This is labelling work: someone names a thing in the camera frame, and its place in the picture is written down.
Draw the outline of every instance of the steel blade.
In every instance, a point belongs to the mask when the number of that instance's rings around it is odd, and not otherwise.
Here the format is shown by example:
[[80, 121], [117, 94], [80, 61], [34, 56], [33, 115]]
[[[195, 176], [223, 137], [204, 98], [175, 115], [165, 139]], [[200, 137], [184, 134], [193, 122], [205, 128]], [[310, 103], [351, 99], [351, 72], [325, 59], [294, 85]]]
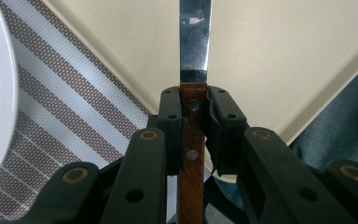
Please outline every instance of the steel blade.
[[180, 0], [180, 81], [207, 80], [212, 0]]

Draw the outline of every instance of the striped cloth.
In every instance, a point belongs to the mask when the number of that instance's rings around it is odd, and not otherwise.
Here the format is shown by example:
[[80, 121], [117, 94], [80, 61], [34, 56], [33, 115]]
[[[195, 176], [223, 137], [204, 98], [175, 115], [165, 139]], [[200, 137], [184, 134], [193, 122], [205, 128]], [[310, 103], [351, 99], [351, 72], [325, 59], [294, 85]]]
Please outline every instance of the striped cloth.
[[18, 63], [19, 112], [0, 169], [0, 221], [22, 217], [63, 165], [122, 157], [148, 112], [38, 0], [0, 0]]

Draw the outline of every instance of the round hole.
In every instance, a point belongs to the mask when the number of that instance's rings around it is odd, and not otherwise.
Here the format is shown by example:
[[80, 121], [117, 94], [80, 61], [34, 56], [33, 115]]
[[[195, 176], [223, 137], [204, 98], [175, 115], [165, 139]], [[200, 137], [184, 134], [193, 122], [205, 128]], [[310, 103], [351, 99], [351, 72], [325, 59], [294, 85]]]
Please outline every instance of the round hole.
[[141, 133], [141, 138], [144, 140], [152, 140], [157, 137], [156, 132], [146, 131]]
[[352, 165], [343, 165], [339, 168], [342, 174], [358, 181], [358, 167]]
[[126, 194], [126, 200], [129, 203], [138, 203], [140, 202], [144, 197], [144, 192], [140, 189], [132, 189], [127, 192]]
[[191, 111], [197, 111], [200, 109], [200, 101], [196, 100], [196, 99], [191, 99], [189, 102], [188, 102], [188, 108], [191, 110]]
[[318, 201], [318, 195], [311, 189], [303, 188], [299, 189], [298, 193], [300, 196], [310, 202], [316, 202]]
[[67, 171], [62, 176], [62, 181], [66, 184], [77, 184], [83, 181], [88, 174], [89, 172], [85, 168], [76, 167], [74, 169]]
[[263, 130], [254, 130], [252, 134], [261, 139], [269, 139], [271, 137], [271, 134]]

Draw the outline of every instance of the rivet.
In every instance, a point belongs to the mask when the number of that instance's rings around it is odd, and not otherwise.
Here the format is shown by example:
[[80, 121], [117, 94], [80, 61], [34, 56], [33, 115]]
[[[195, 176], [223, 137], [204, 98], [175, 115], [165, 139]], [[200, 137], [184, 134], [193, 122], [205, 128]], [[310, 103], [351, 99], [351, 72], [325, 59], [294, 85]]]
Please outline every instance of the rivet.
[[190, 150], [186, 154], [186, 158], [190, 161], [195, 160], [199, 156], [199, 153], [196, 150]]
[[200, 109], [200, 101], [198, 101], [197, 99], [191, 99], [188, 102], [188, 108], [193, 112], [199, 110]]

